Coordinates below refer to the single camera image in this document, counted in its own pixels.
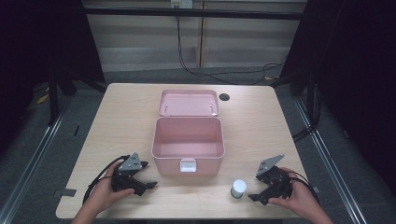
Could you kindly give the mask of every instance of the power outlet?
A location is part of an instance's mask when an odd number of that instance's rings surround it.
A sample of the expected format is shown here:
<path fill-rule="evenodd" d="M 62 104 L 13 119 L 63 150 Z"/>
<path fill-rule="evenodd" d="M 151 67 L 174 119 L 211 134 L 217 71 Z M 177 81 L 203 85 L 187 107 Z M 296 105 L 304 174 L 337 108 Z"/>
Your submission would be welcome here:
<path fill-rule="evenodd" d="M 192 0 L 181 0 L 181 8 L 192 8 Z"/>
<path fill-rule="evenodd" d="M 181 8 L 182 0 L 171 0 L 171 8 Z"/>

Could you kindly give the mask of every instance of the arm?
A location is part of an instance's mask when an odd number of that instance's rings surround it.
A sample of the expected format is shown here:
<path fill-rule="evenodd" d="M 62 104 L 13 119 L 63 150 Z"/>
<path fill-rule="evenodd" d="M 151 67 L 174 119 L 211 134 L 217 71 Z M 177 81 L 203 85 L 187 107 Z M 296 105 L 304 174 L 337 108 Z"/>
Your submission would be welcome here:
<path fill-rule="evenodd" d="M 134 193 L 133 189 L 124 189 L 119 192 L 113 192 L 113 189 L 111 188 L 111 176 L 113 176 L 114 169 L 118 164 L 120 163 L 116 162 L 108 168 L 105 178 L 102 178 L 97 183 L 87 202 L 85 202 L 79 209 L 72 221 L 73 224 L 93 223 L 96 216 L 109 208 L 114 202 Z"/>
<path fill-rule="evenodd" d="M 290 209 L 296 215 L 308 219 L 313 223 L 331 224 L 329 216 L 323 211 L 318 202 L 313 197 L 311 191 L 298 181 L 292 181 L 293 193 L 288 199 L 271 198 L 268 203 L 279 205 Z"/>

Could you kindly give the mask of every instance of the open box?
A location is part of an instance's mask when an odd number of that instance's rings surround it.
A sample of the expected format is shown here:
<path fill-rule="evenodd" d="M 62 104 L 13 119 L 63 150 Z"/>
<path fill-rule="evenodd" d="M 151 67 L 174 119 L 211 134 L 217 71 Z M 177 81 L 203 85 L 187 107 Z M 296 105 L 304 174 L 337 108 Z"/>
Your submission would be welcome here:
<path fill-rule="evenodd" d="M 224 156 L 217 94 L 163 91 L 152 147 L 162 175 L 215 175 Z"/>

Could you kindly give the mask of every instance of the pink lid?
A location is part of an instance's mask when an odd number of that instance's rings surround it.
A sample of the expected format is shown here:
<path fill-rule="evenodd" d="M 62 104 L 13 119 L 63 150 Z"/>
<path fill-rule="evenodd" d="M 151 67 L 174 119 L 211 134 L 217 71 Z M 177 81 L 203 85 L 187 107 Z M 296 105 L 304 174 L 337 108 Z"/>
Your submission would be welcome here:
<path fill-rule="evenodd" d="M 211 90 L 166 90 L 160 103 L 163 117 L 215 117 L 218 98 Z"/>

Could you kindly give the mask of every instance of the wooden table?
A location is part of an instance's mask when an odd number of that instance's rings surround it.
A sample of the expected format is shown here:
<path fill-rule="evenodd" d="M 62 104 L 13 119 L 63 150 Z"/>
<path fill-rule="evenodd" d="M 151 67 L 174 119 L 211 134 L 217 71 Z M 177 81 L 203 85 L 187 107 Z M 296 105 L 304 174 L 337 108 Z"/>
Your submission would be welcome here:
<path fill-rule="evenodd" d="M 171 177 L 158 173 L 151 147 L 158 108 L 164 90 L 213 90 L 227 93 L 219 100 L 225 156 L 219 173 L 211 177 Z M 111 84 L 98 109 L 76 166 L 67 184 L 75 197 L 63 196 L 56 215 L 73 218 L 93 179 L 121 155 L 137 152 L 149 167 L 134 177 L 158 181 L 142 196 L 132 195 L 98 217 L 120 219 L 290 218 L 291 211 L 254 203 L 248 197 L 266 185 L 255 179 L 260 161 L 285 154 L 277 165 L 305 175 L 274 89 L 259 86 Z M 230 194 L 236 179 L 247 183 L 240 199 Z"/>

